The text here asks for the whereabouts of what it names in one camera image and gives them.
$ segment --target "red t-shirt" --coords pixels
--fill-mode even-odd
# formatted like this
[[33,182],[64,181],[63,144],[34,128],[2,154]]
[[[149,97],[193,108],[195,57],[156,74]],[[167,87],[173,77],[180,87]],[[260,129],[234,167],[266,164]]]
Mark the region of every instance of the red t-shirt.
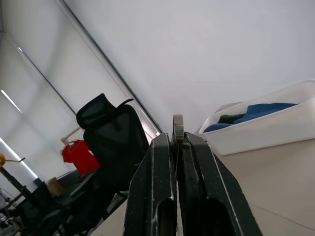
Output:
[[63,161],[73,163],[79,173],[84,175],[100,167],[99,162],[89,152],[89,147],[83,140],[76,140],[63,149]]

